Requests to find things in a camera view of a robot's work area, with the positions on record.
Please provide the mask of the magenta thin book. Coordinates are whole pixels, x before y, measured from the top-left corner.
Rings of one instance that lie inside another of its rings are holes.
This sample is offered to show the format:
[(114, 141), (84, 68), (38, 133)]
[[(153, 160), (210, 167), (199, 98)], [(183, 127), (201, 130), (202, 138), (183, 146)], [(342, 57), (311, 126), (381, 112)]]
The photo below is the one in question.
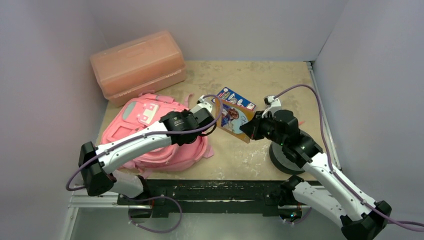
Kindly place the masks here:
[(247, 144), (250, 143), (250, 137), (240, 130), (240, 127), (252, 120), (255, 112), (224, 100), (220, 100), (220, 102), (222, 103), (222, 108), (220, 111), (216, 111), (219, 117), (217, 126), (233, 137)]

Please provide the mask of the blue comic book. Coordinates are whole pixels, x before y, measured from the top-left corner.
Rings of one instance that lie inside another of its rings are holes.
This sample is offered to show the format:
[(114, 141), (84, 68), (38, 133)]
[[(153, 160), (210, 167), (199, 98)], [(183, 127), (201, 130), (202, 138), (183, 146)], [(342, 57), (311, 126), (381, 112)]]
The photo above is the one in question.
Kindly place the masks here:
[(222, 102), (228, 102), (233, 105), (241, 106), (245, 109), (253, 111), (256, 108), (256, 105), (244, 98), (243, 96), (239, 95), (235, 91), (231, 90), (228, 87), (224, 87), (217, 96), (222, 99)]

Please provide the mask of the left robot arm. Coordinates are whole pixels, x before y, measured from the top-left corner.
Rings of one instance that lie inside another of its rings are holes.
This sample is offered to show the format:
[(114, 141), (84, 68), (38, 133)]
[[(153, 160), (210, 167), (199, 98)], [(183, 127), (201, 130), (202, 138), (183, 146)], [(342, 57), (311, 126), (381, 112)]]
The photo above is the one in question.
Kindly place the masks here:
[(80, 147), (78, 170), (88, 196), (121, 193), (138, 205), (146, 203), (149, 191), (140, 176), (117, 174), (123, 164), (159, 148), (188, 145), (216, 123), (213, 108), (197, 105), (190, 110), (171, 111), (147, 128), (120, 140)]

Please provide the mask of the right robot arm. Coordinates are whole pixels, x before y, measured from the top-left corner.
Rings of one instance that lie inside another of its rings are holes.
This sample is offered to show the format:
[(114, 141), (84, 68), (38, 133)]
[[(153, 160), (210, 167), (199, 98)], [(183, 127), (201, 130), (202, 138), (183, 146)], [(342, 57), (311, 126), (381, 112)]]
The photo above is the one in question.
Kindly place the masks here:
[(311, 174), (328, 192), (316, 190), (293, 175), (281, 185), (281, 204), (297, 201), (312, 207), (334, 222), (348, 240), (372, 240), (387, 226), (388, 220), (378, 213), (390, 215), (391, 206), (374, 200), (347, 179), (323, 149), (300, 130), (292, 111), (278, 110), (266, 116), (257, 111), (239, 129), (251, 140), (266, 138), (279, 145), (289, 162)]

